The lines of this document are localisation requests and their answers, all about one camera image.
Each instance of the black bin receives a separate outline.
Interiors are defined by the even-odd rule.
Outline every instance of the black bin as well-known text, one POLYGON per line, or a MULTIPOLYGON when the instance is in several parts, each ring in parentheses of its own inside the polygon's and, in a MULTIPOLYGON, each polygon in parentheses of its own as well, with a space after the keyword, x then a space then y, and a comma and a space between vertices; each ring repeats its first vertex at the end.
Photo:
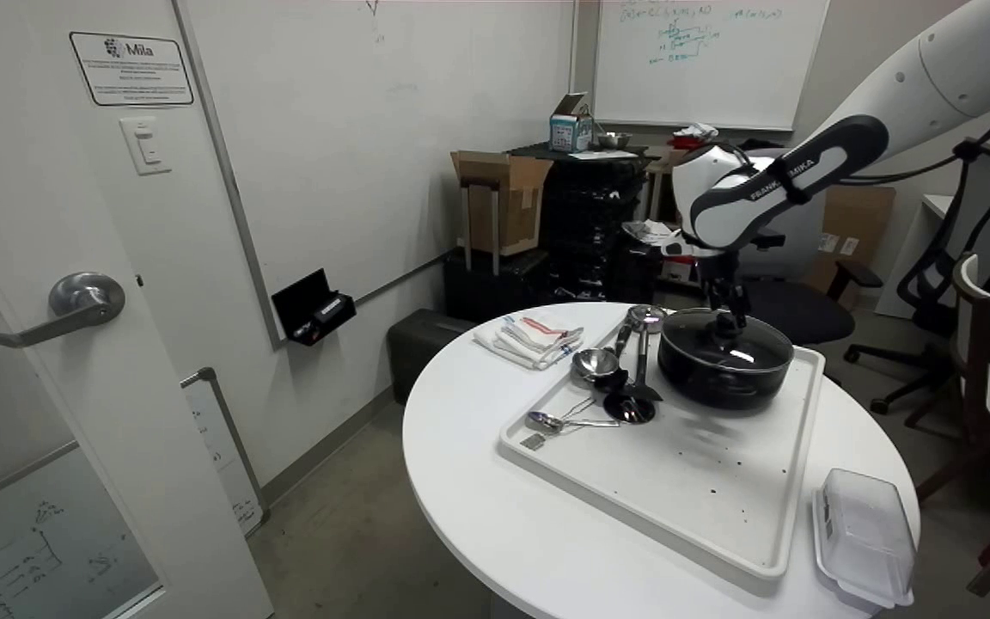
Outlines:
POLYGON ((404 401, 428 356, 473 323, 414 311, 389 329, 390 394, 404 401))

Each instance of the door handle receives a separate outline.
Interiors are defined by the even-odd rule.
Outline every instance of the door handle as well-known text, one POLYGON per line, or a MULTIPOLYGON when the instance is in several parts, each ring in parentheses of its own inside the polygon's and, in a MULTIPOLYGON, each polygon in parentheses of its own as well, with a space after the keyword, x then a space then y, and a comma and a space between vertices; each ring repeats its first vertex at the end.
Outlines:
POLYGON ((108 323, 124 311, 124 290, 108 276, 73 270, 52 284, 46 311, 54 312, 54 321, 21 334, 0 334, 0 346, 29 346, 87 327, 108 323))

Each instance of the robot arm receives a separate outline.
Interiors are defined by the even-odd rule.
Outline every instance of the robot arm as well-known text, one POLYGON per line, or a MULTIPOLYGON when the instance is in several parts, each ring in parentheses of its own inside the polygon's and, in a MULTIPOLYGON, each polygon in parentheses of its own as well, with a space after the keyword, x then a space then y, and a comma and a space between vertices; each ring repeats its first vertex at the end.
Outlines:
POLYGON ((767 219, 811 191, 990 110, 990 0, 922 31, 857 85, 795 150, 771 166, 708 148, 673 170, 690 244, 739 251, 767 219))

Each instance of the white tray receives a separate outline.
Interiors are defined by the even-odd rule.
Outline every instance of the white tray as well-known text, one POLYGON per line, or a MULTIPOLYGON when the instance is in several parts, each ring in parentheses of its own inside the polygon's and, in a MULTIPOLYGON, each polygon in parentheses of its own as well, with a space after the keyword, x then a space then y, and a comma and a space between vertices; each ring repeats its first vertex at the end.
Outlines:
MULTIPOLYGON (((656 418, 568 430, 539 444, 519 416, 498 437, 498 454, 714 573, 764 591, 790 560, 820 369, 816 350, 798 346, 767 405, 728 413, 678 394, 656 369, 653 342, 646 383, 664 394, 656 418)), ((602 405, 582 401, 591 401, 591 393, 561 378, 532 410, 607 418, 602 405)))

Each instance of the floor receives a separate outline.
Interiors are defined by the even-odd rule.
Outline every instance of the floor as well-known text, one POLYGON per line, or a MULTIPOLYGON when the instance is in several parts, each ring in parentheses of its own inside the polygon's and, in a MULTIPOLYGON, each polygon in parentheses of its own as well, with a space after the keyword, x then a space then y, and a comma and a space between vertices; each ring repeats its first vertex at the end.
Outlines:
MULTIPOLYGON (((888 317, 863 317, 857 342, 906 350, 922 344, 918 329, 888 317)), ((842 344, 820 350, 827 374, 860 401, 898 384, 893 374, 904 371, 881 362, 846 364, 842 344)), ((906 430, 904 413, 881 416, 915 476, 933 472, 952 454, 949 410, 938 405, 925 430, 906 430)), ((278 619, 519 619, 421 524, 404 480, 397 425, 402 405, 374 410, 249 534, 278 619)), ((922 531, 918 602, 888 614, 990 614, 990 595, 975 597, 967 591, 975 551, 990 539, 990 476, 943 492, 925 508, 922 531)))

